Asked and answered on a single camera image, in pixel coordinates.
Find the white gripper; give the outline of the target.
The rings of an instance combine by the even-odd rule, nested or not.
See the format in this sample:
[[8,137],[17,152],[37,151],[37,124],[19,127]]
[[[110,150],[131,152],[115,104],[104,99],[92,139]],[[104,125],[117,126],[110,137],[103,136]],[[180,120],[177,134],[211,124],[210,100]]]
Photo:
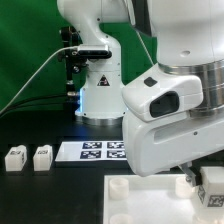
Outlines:
[[133,172],[148,176],[180,165],[192,187],[201,185],[201,173],[187,162],[224,149],[224,110],[191,115],[203,100],[200,79],[155,65],[126,85],[122,96],[128,108],[123,141]]

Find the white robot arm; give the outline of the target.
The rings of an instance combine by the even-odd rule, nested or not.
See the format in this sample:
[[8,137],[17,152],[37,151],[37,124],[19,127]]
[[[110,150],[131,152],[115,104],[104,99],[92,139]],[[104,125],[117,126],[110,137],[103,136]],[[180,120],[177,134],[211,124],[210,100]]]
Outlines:
[[[122,118],[128,163],[140,176],[224,149],[224,0],[57,0],[89,57],[78,115]],[[119,43],[99,25],[129,22],[157,39],[157,62],[128,85]]]

